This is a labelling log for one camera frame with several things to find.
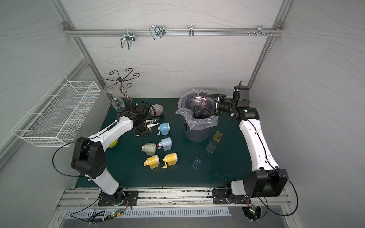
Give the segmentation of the small yellow pencil sharpener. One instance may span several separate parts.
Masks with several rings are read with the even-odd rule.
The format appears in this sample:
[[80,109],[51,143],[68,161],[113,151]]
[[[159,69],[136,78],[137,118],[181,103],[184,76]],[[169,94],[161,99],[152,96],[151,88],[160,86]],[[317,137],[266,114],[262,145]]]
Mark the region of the small yellow pencil sharpener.
[[159,165],[160,165],[160,159],[158,155],[151,156],[147,158],[144,162],[144,167],[148,166],[150,167],[150,169],[157,168],[159,167]]

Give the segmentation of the yellow transparent shavings tray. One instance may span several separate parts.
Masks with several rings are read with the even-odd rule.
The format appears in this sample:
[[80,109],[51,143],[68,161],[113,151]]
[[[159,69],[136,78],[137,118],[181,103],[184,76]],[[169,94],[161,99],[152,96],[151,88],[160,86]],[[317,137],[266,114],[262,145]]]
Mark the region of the yellow transparent shavings tray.
[[222,137],[223,137],[223,133],[217,131],[215,133],[215,135],[213,136],[213,140],[219,143],[221,141]]

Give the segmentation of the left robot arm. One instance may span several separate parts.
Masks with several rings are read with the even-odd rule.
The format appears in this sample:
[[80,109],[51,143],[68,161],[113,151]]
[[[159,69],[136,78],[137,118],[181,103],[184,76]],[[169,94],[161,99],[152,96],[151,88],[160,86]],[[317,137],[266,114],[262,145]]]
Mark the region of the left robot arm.
[[132,110],[119,113],[117,119],[100,132],[89,137],[80,137],[58,148],[52,156],[52,166],[63,176],[75,177],[61,172],[55,165],[57,152],[74,144],[71,168],[79,173],[79,177],[88,178],[100,188],[102,201],[107,205],[118,206],[125,200],[125,195],[123,186],[107,170],[106,150],[129,131],[134,131],[137,137],[144,137],[150,135],[152,127],[158,125],[160,121],[156,116],[156,109],[146,101],[139,102]]

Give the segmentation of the aluminium rail with hooks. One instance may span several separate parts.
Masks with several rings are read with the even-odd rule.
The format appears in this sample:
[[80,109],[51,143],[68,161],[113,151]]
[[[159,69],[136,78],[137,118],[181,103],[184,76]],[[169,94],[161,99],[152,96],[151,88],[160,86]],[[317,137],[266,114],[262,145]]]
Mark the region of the aluminium rail with hooks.
[[131,48],[139,37],[151,37],[153,40],[162,37],[276,37],[284,32],[281,26],[276,28],[196,28],[192,25],[186,28],[165,28],[163,25],[153,25],[149,28],[122,29],[76,29],[67,21],[62,22],[63,31],[67,37],[118,37],[121,47],[127,44]]

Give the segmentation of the clear plastic bin liner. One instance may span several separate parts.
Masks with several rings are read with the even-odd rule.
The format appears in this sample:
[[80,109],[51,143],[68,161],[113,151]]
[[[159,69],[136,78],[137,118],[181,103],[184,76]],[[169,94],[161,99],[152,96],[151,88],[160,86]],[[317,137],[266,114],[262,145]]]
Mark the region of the clear plastic bin liner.
[[219,122],[218,116],[203,116],[203,109],[212,109],[213,103],[208,102],[206,107],[194,105],[194,99],[196,96],[205,97],[214,94],[215,92],[211,90],[193,89],[180,97],[177,103],[178,109],[175,113],[182,116],[191,130],[200,131],[215,127]]

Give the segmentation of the dark oval glass rack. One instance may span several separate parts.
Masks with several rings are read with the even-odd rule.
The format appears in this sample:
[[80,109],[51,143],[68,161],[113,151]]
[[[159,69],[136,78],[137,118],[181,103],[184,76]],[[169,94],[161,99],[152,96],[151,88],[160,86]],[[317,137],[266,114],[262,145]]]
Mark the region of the dark oval glass rack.
[[99,84],[100,85],[104,85],[105,88],[107,86],[117,86],[119,85],[119,93],[124,96],[126,98],[127,101],[129,101],[129,109],[132,110],[132,98],[129,97],[126,93],[127,93],[127,90],[129,88],[132,87],[132,83],[131,83],[131,80],[133,79],[137,79],[138,77],[140,77],[140,73],[138,72],[134,72],[134,69],[133,68],[127,68],[125,70],[125,72],[127,73],[126,76],[124,77],[121,77],[120,76],[120,73],[118,70],[113,70],[111,72],[109,72],[109,75],[110,76],[113,76],[114,74],[117,75],[117,78],[116,79],[110,79],[110,78],[103,78],[101,80],[99,80]]

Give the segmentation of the light blue pencil sharpener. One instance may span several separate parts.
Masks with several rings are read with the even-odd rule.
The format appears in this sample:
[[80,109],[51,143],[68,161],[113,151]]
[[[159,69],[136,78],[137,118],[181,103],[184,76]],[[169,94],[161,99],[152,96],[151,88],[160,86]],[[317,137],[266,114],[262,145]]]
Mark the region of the light blue pencil sharpener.
[[158,134],[157,135],[168,135],[170,132],[170,124],[169,123],[161,123],[158,126]]

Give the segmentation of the striped ceramic bowl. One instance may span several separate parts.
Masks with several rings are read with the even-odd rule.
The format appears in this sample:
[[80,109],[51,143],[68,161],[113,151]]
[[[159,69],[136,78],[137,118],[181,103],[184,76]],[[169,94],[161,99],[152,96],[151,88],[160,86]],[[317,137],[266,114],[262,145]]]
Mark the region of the striped ceramic bowl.
[[163,106],[160,104],[154,104],[153,107],[150,108],[150,113],[152,116],[161,116],[163,113]]

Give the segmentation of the red transparent shavings tray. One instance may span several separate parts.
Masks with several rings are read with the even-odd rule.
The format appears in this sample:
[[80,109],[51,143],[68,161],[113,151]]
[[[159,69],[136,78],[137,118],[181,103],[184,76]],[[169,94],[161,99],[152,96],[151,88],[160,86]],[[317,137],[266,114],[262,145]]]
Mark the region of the red transparent shavings tray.
[[194,99],[195,106],[206,107],[208,103],[208,98],[203,96],[196,96]]

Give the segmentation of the grey trash bin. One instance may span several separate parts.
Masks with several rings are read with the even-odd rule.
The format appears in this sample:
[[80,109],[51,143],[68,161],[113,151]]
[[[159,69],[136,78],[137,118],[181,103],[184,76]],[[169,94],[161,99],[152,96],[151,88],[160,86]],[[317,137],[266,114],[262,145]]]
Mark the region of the grey trash bin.
[[[213,116],[210,109],[213,108],[213,95],[209,90],[192,90],[184,94],[178,102],[176,113],[181,115],[184,123],[184,134],[192,142],[202,142],[206,140],[213,127],[218,124],[218,116]],[[195,98],[206,98],[206,105],[195,104]]]

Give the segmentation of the hanging wine glass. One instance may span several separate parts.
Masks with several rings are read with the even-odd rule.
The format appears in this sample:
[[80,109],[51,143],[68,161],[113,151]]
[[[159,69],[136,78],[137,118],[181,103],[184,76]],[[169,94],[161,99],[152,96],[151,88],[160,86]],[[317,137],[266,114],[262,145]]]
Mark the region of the hanging wine glass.
[[111,105],[114,107],[114,109],[117,112],[121,113],[125,110],[125,104],[124,104],[124,101],[122,100],[122,98],[117,97],[114,94],[114,91],[115,91],[115,87],[113,85],[107,86],[106,88],[104,88],[104,92],[107,94],[110,94],[112,97]]

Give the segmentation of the grey green pencil sharpener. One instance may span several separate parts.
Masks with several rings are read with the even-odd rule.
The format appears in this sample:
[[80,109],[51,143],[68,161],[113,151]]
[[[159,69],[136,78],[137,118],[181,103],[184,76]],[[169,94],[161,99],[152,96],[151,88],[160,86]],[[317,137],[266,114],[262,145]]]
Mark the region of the grey green pencil sharpener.
[[155,143],[146,143],[141,146],[141,151],[146,153],[147,156],[154,156],[157,150],[157,145]]

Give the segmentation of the yellow white pencil sharpener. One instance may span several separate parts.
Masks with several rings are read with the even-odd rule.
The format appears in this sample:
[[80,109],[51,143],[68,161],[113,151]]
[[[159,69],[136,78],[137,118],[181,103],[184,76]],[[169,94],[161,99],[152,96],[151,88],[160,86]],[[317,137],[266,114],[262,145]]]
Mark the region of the yellow white pencil sharpener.
[[177,153],[171,153],[166,155],[163,158],[164,166],[163,169],[166,169],[168,166],[176,165],[178,162],[178,156]]

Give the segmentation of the bright blue shavings tray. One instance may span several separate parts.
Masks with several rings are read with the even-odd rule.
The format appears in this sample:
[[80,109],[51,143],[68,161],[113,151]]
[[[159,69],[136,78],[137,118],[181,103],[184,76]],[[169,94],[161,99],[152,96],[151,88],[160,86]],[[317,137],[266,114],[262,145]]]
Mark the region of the bright blue shavings tray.
[[201,165],[202,165],[202,160],[196,157],[192,163],[192,167],[195,169],[200,169]]

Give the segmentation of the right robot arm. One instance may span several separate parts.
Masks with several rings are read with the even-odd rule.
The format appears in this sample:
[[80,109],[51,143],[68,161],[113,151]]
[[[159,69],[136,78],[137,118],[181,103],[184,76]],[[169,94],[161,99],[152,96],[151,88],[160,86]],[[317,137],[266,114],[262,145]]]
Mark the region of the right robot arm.
[[252,172],[242,180],[231,181],[228,195],[259,199],[278,197],[291,180],[288,172],[279,168],[269,150],[258,111],[250,106],[249,91],[247,86],[238,84],[233,88],[232,98],[223,94],[204,96],[212,105],[203,107],[213,116],[228,113],[236,119],[250,153]]

